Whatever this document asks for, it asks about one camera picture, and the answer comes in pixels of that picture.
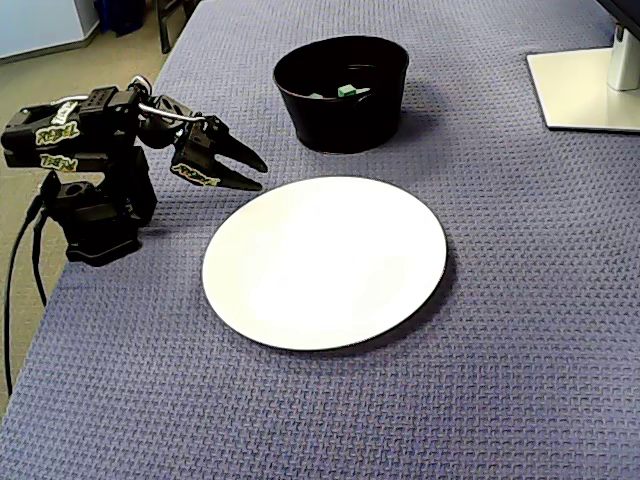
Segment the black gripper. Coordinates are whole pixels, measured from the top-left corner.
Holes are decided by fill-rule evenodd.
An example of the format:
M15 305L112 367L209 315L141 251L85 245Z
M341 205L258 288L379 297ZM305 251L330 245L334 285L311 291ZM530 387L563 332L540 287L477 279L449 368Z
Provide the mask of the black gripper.
M139 140L153 149L174 148L170 171L196 186L221 187L243 191L261 191L263 186L232 170L211 150L201 112L166 95L150 97L139 104ZM268 171L261 157L229 133L218 133L216 151L260 173Z

